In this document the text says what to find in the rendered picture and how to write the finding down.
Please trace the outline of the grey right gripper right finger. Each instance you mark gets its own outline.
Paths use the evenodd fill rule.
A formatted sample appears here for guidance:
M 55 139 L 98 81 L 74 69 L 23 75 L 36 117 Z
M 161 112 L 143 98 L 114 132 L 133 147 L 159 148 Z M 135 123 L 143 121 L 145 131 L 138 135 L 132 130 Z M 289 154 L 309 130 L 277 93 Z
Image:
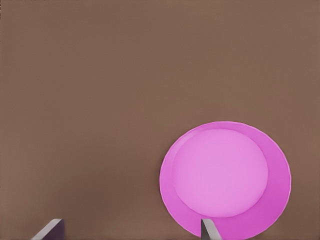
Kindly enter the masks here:
M 211 219 L 201 220 L 201 240 L 222 240 L 218 229 Z

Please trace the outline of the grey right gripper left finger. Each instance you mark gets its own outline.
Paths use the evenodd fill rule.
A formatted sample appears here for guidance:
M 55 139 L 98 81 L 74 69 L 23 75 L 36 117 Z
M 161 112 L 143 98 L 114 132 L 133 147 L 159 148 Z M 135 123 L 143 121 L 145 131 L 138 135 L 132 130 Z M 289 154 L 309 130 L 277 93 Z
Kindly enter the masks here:
M 52 219 L 30 240 L 65 240 L 65 221 L 63 218 Z

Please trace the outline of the pink plate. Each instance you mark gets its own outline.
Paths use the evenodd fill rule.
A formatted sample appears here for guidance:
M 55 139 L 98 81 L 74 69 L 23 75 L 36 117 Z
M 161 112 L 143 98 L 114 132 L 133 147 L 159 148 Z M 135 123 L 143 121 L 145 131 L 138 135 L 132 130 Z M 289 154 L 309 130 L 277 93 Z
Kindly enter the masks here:
M 285 154 L 259 129 L 215 121 L 180 136 L 166 153 L 159 174 L 163 203 L 189 233 L 201 235 L 208 219 L 219 239 L 259 235 L 281 216 L 292 177 Z

